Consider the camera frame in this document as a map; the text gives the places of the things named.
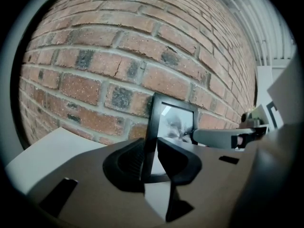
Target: brick wall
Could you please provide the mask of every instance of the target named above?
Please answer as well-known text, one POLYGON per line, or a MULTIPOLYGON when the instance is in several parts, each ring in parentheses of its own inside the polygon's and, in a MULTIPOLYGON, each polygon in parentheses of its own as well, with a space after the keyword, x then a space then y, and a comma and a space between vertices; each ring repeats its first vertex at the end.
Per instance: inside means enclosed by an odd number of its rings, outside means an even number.
POLYGON ((218 0, 58 0, 23 58, 21 120, 30 144, 59 126, 111 144, 145 136, 161 92, 198 106, 201 128, 236 128, 254 67, 218 0))

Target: picture frame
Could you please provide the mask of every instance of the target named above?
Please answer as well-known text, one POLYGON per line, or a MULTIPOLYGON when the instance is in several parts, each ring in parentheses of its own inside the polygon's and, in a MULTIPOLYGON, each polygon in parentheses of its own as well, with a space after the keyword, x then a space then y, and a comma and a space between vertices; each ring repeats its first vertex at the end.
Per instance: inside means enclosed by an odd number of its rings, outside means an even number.
POLYGON ((149 116, 146 142, 144 146, 145 158, 144 158, 144 162, 142 166, 142 174, 141 174, 141 180, 144 183, 157 183, 157 182, 170 181, 169 177, 166 174, 151 174, 154 154, 156 150, 157 138, 158 138, 160 118, 162 114, 162 105, 167 105, 170 107, 185 110, 187 112, 192 112, 193 127, 190 133, 190 138, 192 144, 198 144, 192 138, 193 131, 198 128, 198 116, 199 116, 198 109, 195 106, 191 105, 189 102, 180 101, 160 93, 154 93, 151 101, 151 112, 149 116))

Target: black picture frame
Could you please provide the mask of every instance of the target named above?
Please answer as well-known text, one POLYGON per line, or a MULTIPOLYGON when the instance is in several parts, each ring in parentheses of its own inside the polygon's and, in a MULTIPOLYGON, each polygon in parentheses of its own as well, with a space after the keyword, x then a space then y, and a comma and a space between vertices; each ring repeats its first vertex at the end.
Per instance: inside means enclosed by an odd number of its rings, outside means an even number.
MULTIPOLYGON (((151 175, 154 153, 157 143, 157 134, 160 123, 160 117, 162 113, 162 104, 166 104, 175 108, 180 108, 182 110, 187 110, 193 112, 193 130, 198 128, 198 109, 188 102, 180 101, 169 96, 154 93, 151 101, 151 113, 149 116, 146 143, 144 146, 144 162, 142 166, 141 181, 144 183, 157 183, 170 181, 170 178, 166 174, 154 174, 151 175)), ((193 140, 191 133, 192 144, 198 144, 193 140)))

